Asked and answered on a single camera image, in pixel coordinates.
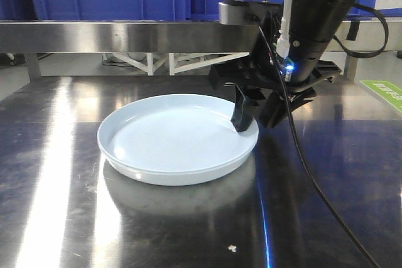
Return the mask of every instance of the green sign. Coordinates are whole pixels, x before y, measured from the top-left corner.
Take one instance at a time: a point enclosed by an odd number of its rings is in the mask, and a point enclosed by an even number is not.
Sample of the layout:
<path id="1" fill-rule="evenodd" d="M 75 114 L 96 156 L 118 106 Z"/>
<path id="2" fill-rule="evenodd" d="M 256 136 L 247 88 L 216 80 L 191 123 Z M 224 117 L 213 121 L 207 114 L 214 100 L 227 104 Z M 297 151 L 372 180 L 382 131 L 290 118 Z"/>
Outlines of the green sign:
<path id="1" fill-rule="evenodd" d="M 402 112 L 402 89 L 389 81 L 360 81 L 365 86 Z"/>

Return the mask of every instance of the white cable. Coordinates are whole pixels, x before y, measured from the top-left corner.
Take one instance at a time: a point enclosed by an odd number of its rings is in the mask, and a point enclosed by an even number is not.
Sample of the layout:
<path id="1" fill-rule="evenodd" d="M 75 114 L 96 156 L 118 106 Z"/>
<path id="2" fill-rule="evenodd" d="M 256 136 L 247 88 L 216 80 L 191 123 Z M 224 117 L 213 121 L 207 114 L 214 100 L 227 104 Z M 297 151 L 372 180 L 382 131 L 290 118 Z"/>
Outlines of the white cable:
<path id="1" fill-rule="evenodd" d="M 282 57 L 286 58 L 289 54 L 289 27 L 290 27 L 290 14 L 291 14 L 291 3 L 293 0 L 285 0 L 283 4 L 283 15 L 281 20 L 281 36 L 276 42 L 276 53 Z"/>

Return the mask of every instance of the metal table surface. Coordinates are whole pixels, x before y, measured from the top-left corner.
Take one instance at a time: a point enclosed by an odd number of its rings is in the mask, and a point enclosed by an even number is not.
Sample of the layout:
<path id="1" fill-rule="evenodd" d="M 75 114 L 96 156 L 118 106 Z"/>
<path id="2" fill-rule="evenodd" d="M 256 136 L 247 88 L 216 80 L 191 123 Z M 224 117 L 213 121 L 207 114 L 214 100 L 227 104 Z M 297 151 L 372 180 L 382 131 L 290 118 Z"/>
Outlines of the metal table surface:
<path id="1" fill-rule="evenodd" d="M 402 267 L 401 117 L 342 77 L 317 92 L 295 112 L 317 181 L 374 258 Z M 195 76 L 43 77 L 0 102 L 0 267 L 369 267 L 286 122 L 260 127 L 247 163 L 210 183 L 147 185 L 105 164 L 100 122 L 171 93 L 233 91 Z"/>

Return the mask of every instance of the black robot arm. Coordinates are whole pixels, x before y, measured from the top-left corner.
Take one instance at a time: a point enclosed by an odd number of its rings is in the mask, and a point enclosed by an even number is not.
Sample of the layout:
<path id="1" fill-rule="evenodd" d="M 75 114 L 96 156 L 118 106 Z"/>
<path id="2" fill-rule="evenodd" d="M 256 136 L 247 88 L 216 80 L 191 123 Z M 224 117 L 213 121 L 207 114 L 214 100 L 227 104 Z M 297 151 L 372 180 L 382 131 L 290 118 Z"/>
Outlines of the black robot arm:
<path id="1" fill-rule="evenodd" d="M 258 23 L 260 29 L 248 57 L 213 65 L 209 74 L 215 88 L 228 82 L 236 85 L 232 123 L 237 131 L 249 127 L 258 105 L 265 99 L 261 88 L 272 90 L 260 110 L 259 120 L 263 125 L 274 127 L 286 117 L 273 59 L 280 64 L 292 110 L 313 100 L 316 96 L 314 85 L 324 80 L 331 82 L 340 73 L 338 66 L 321 61 L 320 57 L 355 1 L 293 0 L 287 58 L 281 58 L 275 50 L 282 17 L 281 4 L 238 0 L 220 3 L 221 23 Z"/>

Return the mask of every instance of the small debris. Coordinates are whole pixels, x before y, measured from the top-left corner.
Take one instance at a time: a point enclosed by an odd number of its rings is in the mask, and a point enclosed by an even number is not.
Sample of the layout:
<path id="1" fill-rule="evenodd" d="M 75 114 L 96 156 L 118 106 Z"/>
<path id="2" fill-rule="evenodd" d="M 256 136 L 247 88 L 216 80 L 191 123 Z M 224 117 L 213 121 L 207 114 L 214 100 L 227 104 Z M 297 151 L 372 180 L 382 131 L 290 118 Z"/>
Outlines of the small debris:
<path id="1" fill-rule="evenodd" d="M 230 245 L 227 247 L 231 252 L 236 252 L 237 246 Z"/>

